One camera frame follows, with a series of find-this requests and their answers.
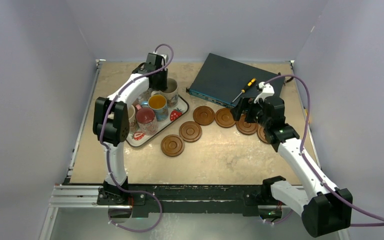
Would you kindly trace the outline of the wooden coaster two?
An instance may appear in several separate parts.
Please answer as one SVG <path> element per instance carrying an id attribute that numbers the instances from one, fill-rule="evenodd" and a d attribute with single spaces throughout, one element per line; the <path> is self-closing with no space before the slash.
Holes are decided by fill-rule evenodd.
<path id="1" fill-rule="evenodd" d="M 222 128 L 231 128 L 236 124 L 231 110 L 229 108 L 221 108 L 216 111 L 214 120 L 216 124 Z"/>

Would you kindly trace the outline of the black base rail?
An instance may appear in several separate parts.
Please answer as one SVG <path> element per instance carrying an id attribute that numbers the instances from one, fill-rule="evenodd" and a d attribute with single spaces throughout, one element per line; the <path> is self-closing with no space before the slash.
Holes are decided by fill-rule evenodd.
<path id="1" fill-rule="evenodd" d="M 280 219 L 287 206 L 265 193 L 262 185 L 125 185 L 127 192 L 104 183 L 98 188 L 97 204 L 127 208 L 134 218 L 150 213 L 241 214 L 244 217 Z"/>

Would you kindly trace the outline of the beige cream mug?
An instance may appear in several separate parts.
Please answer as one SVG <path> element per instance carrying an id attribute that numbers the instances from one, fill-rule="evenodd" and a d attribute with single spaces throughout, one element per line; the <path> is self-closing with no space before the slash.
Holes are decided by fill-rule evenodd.
<path id="1" fill-rule="evenodd" d="M 135 133 L 138 129 L 138 123 L 136 120 L 136 113 L 137 109 L 134 105 L 130 105 L 128 108 L 128 123 L 129 123 L 129 133 L 133 134 Z"/>

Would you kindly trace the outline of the wooden coaster six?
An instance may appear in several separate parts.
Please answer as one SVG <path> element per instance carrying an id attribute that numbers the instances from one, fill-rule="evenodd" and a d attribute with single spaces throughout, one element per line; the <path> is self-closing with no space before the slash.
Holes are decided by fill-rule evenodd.
<path id="1" fill-rule="evenodd" d="M 164 155 L 177 157 L 184 151 L 185 143 L 179 135 L 170 134 L 162 139 L 160 146 Z"/>

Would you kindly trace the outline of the aluminium frame rail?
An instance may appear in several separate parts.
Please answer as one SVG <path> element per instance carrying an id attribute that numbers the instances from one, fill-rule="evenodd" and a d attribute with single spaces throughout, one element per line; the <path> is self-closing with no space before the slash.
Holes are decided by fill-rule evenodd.
<path id="1" fill-rule="evenodd" d="M 98 189 L 98 185 L 54 186 L 48 207 L 130 209 L 128 205 L 98 205 Z"/>

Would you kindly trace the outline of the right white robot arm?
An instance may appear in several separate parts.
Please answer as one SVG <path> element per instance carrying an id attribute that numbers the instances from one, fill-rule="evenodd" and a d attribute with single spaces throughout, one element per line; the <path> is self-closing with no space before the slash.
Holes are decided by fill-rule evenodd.
<path id="1" fill-rule="evenodd" d="M 352 209 L 341 199 L 351 203 L 352 194 L 346 188 L 339 189 L 306 156 L 299 134 L 286 123 L 285 103 L 280 97 L 242 97 L 230 112 L 236 121 L 262 127 L 265 140 L 288 163 L 304 188 L 296 189 L 282 176 L 267 178 L 260 191 L 264 202 L 272 204 L 277 200 L 289 206 L 314 238 L 350 227 Z"/>

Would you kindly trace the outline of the wooden coaster five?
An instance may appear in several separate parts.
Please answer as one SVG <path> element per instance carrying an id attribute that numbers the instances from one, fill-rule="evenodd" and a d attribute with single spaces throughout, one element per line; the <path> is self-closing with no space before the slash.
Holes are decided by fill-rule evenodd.
<path id="1" fill-rule="evenodd" d="M 195 121 L 186 121 L 179 127 L 179 136 L 185 142 L 196 142 L 202 136 L 202 128 Z"/>

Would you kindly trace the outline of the wooden coaster three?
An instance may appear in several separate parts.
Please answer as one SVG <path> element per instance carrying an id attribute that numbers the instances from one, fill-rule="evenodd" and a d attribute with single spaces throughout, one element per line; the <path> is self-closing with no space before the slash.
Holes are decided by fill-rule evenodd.
<path id="1" fill-rule="evenodd" d="M 258 124 L 257 123 L 249 123 L 245 121 L 246 116 L 243 114 L 239 118 L 239 120 L 236 122 L 235 126 L 236 129 L 244 134 L 244 135 L 253 135 L 258 130 Z"/>

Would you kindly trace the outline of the cream white mug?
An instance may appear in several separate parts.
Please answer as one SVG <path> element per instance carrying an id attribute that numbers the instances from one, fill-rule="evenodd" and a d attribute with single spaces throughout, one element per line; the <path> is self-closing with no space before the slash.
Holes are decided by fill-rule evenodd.
<path id="1" fill-rule="evenodd" d="M 178 104 L 178 99 L 179 99 L 178 90 L 179 90 L 178 82 L 175 79 L 168 78 L 167 89 L 163 91 L 154 90 L 151 92 L 151 96 L 154 96 L 154 95 L 164 96 L 167 101 L 167 106 L 169 108 L 174 108 Z"/>

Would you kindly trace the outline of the dark blue network switch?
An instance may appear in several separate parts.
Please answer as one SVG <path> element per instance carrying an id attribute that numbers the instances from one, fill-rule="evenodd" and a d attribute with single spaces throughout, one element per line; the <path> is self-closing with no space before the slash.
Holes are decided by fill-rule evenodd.
<path id="1" fill-rule="evenodd" d="M 186 92 L 225 108 L 233 108 L 240 98 L 256 97 L 260 93 L 256 87 L 258 83 L 278 75 L 278 73 L 209 53 L 195 80 L 190 87 L 186 88 Z M 252 79 L 256 79 L 254 85 L 241 94 L 240 98 L 236 98 Z"/>

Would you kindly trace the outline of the pink inside dark mug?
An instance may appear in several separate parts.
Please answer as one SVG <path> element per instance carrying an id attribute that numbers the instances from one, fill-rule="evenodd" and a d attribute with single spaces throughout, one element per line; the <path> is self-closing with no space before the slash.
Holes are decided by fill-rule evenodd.
<path id="1" fill-rule="evenodd" d="M 145 135 L 151 136 L 158 132 L 158 121 L 155 112 L 151 108 L 140 108 L 135 118 L 139 128 Z"/>

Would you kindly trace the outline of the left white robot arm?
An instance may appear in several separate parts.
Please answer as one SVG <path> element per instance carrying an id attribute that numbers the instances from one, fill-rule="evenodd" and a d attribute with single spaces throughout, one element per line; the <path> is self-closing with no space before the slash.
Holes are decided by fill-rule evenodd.
<path id="1" fill-rule="evenodd" d="M 128 80 L 108 97 L 98 97 L 94 104 L 92 131 L 102 145 L 107 176 L 102 195 L 107 195 L 118 205 L 126 203 L 129 194 L 128 176 L 124 164 L 124 142 L 129 135 L 128 108 L 148 89 L 166 90 L 168 65 L 171 59 L 157 52 L 149 53 Z"/>

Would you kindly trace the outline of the wooden coaster four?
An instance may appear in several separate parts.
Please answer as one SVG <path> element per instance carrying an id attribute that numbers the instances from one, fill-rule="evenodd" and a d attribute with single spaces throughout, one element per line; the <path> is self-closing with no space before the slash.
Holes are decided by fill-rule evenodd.
<path id="1" fill-rule="evenodd" d="M 266 139 L 265 133 L 264 133 L 264 128 L 262 126 L 259 126 L 257 129 L 257 136 L 260 141 L 262 141 L 265 144 L 270 144 L 270 142 Z"/>

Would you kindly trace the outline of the wooden coaster one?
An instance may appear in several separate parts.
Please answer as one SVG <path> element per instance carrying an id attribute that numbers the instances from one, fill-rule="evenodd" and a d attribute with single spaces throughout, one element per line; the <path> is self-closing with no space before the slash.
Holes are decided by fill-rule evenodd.
<path id="1" fill-rule="evenodd" d="M 198 106 L 193 111 L 193 120 L 202 126 L 210 125 L 215 119 L 215 112 L 208 106 Z"/>

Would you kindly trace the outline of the white strawberry tray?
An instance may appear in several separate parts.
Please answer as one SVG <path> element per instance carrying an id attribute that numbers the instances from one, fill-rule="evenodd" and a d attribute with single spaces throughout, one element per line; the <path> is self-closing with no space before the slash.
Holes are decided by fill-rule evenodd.
<path id="1" fill-rule="evenodd" d="M 140 105 L 136 105 L 136 112 L 142 108 Z M 134 133 L 129 133 L 126 142 L 133 148 L 138 148 L 145 145 L 150 140 L 154 139 L 157 135 L 163 132 L 166 128 L 172 125 L 175 121 L 179 120 L 185 113 L 190 109 L 187 101 L 182 97 L 178 96 L 178 103 L 175 107 L 168 107 L 168 118 L 164 121 L 157 121 L 158 131 L 154 135 L 145 135 L 138 126 L 138 130 Z"/>

